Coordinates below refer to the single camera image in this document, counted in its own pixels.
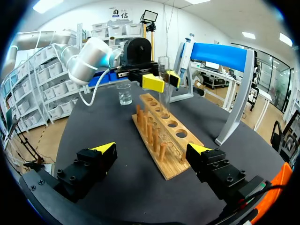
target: white cable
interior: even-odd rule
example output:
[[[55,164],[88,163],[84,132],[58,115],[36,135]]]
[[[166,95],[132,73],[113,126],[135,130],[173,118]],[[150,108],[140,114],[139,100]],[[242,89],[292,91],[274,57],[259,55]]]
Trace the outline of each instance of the white cable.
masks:
[[[52,45],[52,41],[53,41],[53,38],[54,38],[54,34],[55,34],[56,31],[53,31],[53,34],[52,34],[52,38],[51,38],[51,42],[49,45]]]
[[[39,31],[38,38],[37,38],[37,45],[36,45],[35,49],[38,48],[38,43],[39,43],[39,40],[40,40],[40,38],[41,38],[41,34],[42,34],[42,32]]]
[[[54,51],[55,51],[56,56],[57,56],[58,60],[60,61],[60,63],[61,63],[62,65],[64,65],[64,64],[61,62],[60,57],[58,56],[58,52],[57,52],[57,50],[56,50],[56,48],[55,48],[55,44],[52,44],[52,48],[54,48]]]
[[[60,60],[60,58],[58,56],[58,52],[57,52],[56,48],[54,47],[54,45],[55,44],[52,44],[52,46],[54,48],[54,51],[55,51],[55,53],[57,55],[57,58],[60,61],[60,63],[63,65],[63,63],[61,62],[61,60]],[[83,95],[82,95],[81,91],[79,91],[79,96],[80,96],[80,98],[81,98],[81,100],[83,101],[84,104],[86,104],[87,106],[91,106],[94,103],[94,99],[95,99],[95,96],[96,96],[96,92],[97,92],[98,86],[99,86],[100,82],[102,81],[103,77],[109,72],[109,70],[110,69],[107,69],[106,71],[104,71],[104,73],[99,77],[99,80],[96,83],[96,86],[95,86],[95,89],[94,89],[94,92],[93,92],[93,96],[92,96],[92,99],[91,99],[90,103],[87,103],[85,101],[85,99],[83,98]]]
[[[93,92],[93,96],[92,96],[92,99],[90,101],[90,103],[87,103],[85,101],[85,99],[83,98],[83,95],[81,94],[81,91],[79,91],[79,96],[80,98],[82,99],[83,103],[85,103],[87,106],[91,106],[93,103],[94,103],[94,99],[95,99],[95,96],[96,96],[96,92],[97,92],[97,89],[98,89],[98,86],[101,82],[101,80],[103,79],[103,77],[109,72],[109,69],[107,69],[106,71],[104,71],[104,73],[99,77],[99,80],[97,81],[96,83],[96,86],[95,86],[95,89],[94,89],[94,92]]]

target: cable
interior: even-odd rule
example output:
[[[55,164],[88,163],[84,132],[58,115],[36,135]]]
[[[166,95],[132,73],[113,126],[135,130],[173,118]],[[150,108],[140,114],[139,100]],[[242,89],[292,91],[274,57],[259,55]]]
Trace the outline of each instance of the cable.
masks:
[[[63,65],[63,63],[61,62],[61,60],[60,60],[60,58],[58,56],[58,52],[57,52],[56,48],[54,47],[54,45],[57,45],[57,44],[52,44],[52,46],[54,48],[54,51],[56,53],[56,56],[57,56],[58,60]],[[91,106],[94,103],[94,99],[95,99],[95,96],[96,96],[96,92],[97,92],[98,86],[99,86],[101,80],[103,79],[103,77],[109,72],[109,70],[110,69],[107,69],[106,71],[104,71],[104,73],[99,77],[99,80],[96,83],[96,86],[95,86],[95,89],[94,89],[94,92],[93,92],[93,96],[92,96],[92,99],[91,99],[90,103],[87,103],[85,101],[85,99],[83,98],[83,95],[82,95],[81,91],[79,91],[79,96],[80,96],[80,98],[81,98],[81,100],[83,101],[84,104],[86,104],[87,106]]]
[[[42,157],[44,157],[44,158],[49,158],[49,159],[51,159],[52,160],[52,162],[54,162],[55,163],[55,161],[51,158],[51,157],[47,157],[47,156],[44,156],[43,154],[41,154],[40,152],[38,152],[38,151],[36,151],[39,155],[41,155]]]
[[[170,18],[170,21],[169,21],[169,26],[167,26],[167,15],[165,13],[165,4],[164,4],[164,14],[165,14],[165,32],[166,32],[166,35],[167,35],[167,45],[166,45],[166,56],[168,56],[168,32],[169,32],[169,28],[170,28],[170,24],[171,24],[171,20],[172,20],[172,15],[173,15],[173,10],[174,10],[174,3],[175,3],[175,0],[173,0],[173,7],[172,7],[172,13],[171,13],[171,18]]]
[[[165,32],[167,34],[166,56],[168,56],[168,29],[167,29],[167,16],[166,16],[166,14],[165,14]]]
[[[104,73],[99,77],[99,80],[98,80],[97,83],[96,83],[96,86],[95,86],[95,89],[94,89],[94,92],[93,92],[93,96],[92,96],[92,99],[91,99],[90,103],[87,103],[87,102],[85,101],[85,99],[83,98],[82,93],[79,92],[80,98],[82,99],[83,103],[85,103],[87,106],[91,106],[91,105],[94,103],[94,99],[95,99],[95,96],[96,96],[96,92],[97,92],[98,86],[99,86],[99,84],[100,84],[102,78],[109,72],[109,70],[110,70],[110,69],[107,69],[106,71],[104,71]]]
[[[170,28],[170,24],[171,24],[171,20],[172,20],[172,15],[173,15],[173,10],[174,10],[174,3],[175,3],[175,0],[173,0],[173,7],[172,7],[172,12],[171,12],[171,17],[170,17],[170,21],[169,21],[169,26],[168,26],[168,29],[167,29],[167,33],[169,32],[169,28]]]
[[[261,194],[264,194],[265,192],[268,192],[268,191],[273,190],[273,189],[283,189],[283,188],[285,188],[285,185],[274,185],[274,186],[271,186],[271,187],[267,187],[267,188],[265,188],[263,190],[260,190],[258,192],[255,192],[254,194],[248,196],[243,201],[241,201],[240,203],[238,203],[238,207],[240,207],[243,204],[247,203],[249,200],[253,199],[254,197],[256,197],[258,195],[261,195]]]

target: orange object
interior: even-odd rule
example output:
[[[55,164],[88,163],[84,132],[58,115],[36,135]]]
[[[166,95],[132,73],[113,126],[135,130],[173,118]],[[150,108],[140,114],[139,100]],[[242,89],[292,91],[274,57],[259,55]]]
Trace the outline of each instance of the orange object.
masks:
[[[139,116],[140,126],[141,126],[141,128],[143,128],[144,111],[142,109],[140,109],[138,116]]]
[[[182,154],[181,159],[180,159],[180,164],[185,164],[185,162],[186,162],[186,155],[187,155],[186,152],[184,152]]]
[[[147,135],[147,120],[148,120],[147,116],[144,116],[144,133],[145,133],[145,135]]]
[[[159,161],[160,162],[162,162],[164,160],[166,146],[167,146],[167,144],[164,142],[160,144],[160,151],[159,151]]]
[[[292,175],[292,169],[287,163],[284,163],[284,165],[281,168],[281,171],[271,181],[271,183],[272,185],[286,185],[291,175]],[[266,213],[266,211],[269,210],[269,208],[277,200],[281,192],[282,189],[273,189],[268,191],[266,196],[261,200],[261,202],[256,207],[256,209],[258,210],[258,214],[251,221],[252,224],[255,224]]]
[[[158,150],[158,129],[156,128],[153,135],[153,150],[157,152]]]
[[[140,118],[139,118],[140,109],[141,109],[140,105],[136,105],[136,118],[138,123],[140,123]]]
[[[152,143],[152,125],[151,124],[148,124],[147,130],[148,130],[148,143]]]

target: test tube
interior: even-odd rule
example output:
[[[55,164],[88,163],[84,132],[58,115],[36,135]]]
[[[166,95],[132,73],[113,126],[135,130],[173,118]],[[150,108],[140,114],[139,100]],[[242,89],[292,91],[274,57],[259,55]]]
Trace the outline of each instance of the test tube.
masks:
[[[164,92],[159,94],[160,114],[162,117],[169,117],[170,114],[170,79],[167,71],[170,69],[170,57],[161,56],[158,58],[159,78],[165,82]]]

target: desk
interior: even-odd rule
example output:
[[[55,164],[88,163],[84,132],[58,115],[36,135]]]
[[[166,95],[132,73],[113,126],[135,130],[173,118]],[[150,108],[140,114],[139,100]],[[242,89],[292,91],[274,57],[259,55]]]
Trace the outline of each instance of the desk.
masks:
[[[264,117],[264,115],[265,115],[265,113],[268,109],[269,103],[270,103],[270,101],[272,101],[271,95],[269,95],[267,92],[265,92],[261,89],[259,89],[258,95],[263,97],[265,102],[264,102],[264,105],[263,105],[263,108],[262,108],[262,112],[261,112],[261,114],[260,114],[260,116],[259,116],[259,118],[258,118],[258,120],[257,120],[257,122],[254,126],[254,131],[257,131],[257,129],[258,129],[259,125],[261,124],[261,122],[263,120],[263,117]]]
[[[224,74],[221,74],[221,73],[218,73],[218,72],[215,72],[215,71],[212,71],[212,70],[208,70],[208,69],[204,69],[202,67],[198,67],[197,66],[198,64],[195,63],[195,62],[191,62],[191,67],[200,71],[200,72],[204,72],[205,74],[207,74],[208,76],[212,75],[212,76],[216,76],[216,77],[219,77],[220,79],[223,79],[225,81],[228,81],[229,82],[229,85],[228,85],[228,89],[227,89],[227,93],[226,93],[226,97],[225,99],[210,92],[210,91],[207,91],[207,93],[209,93],[210,95],[224,101],[224,104],[223,104],[223,109],[229,111],[230,109],[230,104],[233,100],[233,96],[234,96],[234,93],[235,93],[235,88],[236,88],[236,80],[231,77],[231,76],[227,76],[227,75],[224,75]]]
[[[207,224],[217,218],[225,206],[207,183],[201,183],[190,168],[166,181],[152,160],[131,115],[141,104],[143,91],[132,83],[133,103],[119,104],[115,87],[98,90],[94,104],[87,107],[81,99],[75,105],[61,137],[55,171],[65,168],[82,148],[116,142],[118,159],[107,177],[96,183],[77,205],[98,216],[149,223],[178,221],[188,225]],[[91,93],[84,95],[88,101]],[[229,112],[195,95],[170,104],[170,110],[205,146],[218,147],[219,135]],[[256,132],[240,122],[234,133],[220,147],[232,164],[247,172],[272,180],[283,159]]]

